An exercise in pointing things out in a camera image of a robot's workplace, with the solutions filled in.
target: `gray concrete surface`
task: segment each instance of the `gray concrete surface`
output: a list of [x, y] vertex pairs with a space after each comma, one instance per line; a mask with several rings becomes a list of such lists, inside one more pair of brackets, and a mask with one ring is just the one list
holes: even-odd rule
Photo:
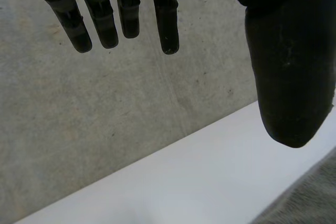
[[[116, 10], [116, 1], [112, 0]], [[152, 0], [141, 33], [77, 53], [42, 0], [0, 0], [0, 224], [59, 200], [256, 100], [236, 0], [179, 0], [163, 54]]]

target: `gloved hand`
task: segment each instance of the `gloved hand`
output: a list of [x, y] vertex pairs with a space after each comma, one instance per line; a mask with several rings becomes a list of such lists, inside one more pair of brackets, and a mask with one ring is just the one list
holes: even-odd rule
[[[75, 0], [46, 0], [74, 47], [91, 49]], [[109, 0], [85, 0], [106, 48], [118, 44]], [[261, 118], [269, 135], [304, 146], [332, 108], [336, 82], [335, 0], [239, 0], [246, 9], [246, 37]], [[140, 0], [118, 0], [123, 33], [139, 34]], [[178, 50], [177, 1], [154, 0], [162, 49]]]
[[[92, 48], [76, 0], [45, 0], [56, 14], [74, 48], [87, 52]], [[117, 0], [123, 34], [126, 38], [139, 35], [140, 0]], [[101, 44], [113, 48], [118, 44], [118, 34], [114, 25], [110, 0], [85, 0]], [[179, 48], [177, 31], [177, 0], [154, 0], [157, 28], [162, 50], [173, 54]]]

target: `gray fabric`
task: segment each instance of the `gray fabric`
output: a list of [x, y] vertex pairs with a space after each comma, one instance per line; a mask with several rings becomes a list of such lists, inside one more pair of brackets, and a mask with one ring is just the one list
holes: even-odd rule
[[252, 224], [335, 224], [336, 148]]

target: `black glove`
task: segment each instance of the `black glove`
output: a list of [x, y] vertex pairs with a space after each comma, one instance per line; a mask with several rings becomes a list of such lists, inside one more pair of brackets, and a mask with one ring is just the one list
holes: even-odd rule
[[266, 130], [302, 147], [332, 108], [336, 0], [239, 1]]
[[[76, 0], [45, 0], [67, 33], [74, 48], [87, 52], [92, 48], [89, 34], [83, 23]], [[122, 31], [127, 38], [139, 34], [140, 0], [117, 0]], [[113, 9], [110, 0], [85, 0], [99, 39], [105, 48], [118, 44], [118, 34], [114, 25]], [[177, 31], [177, 0], [154, 0], [157, 28], [159, 30], [162, 50], [173, 54], [179, 48]]]

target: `white surface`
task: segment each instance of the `white surface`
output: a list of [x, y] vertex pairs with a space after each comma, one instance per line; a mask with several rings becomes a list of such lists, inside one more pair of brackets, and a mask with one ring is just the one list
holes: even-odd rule
[[303, 148], [267, 135], [253, 103], [18, 224], [249, 223], [336, 146], [336, 111]]

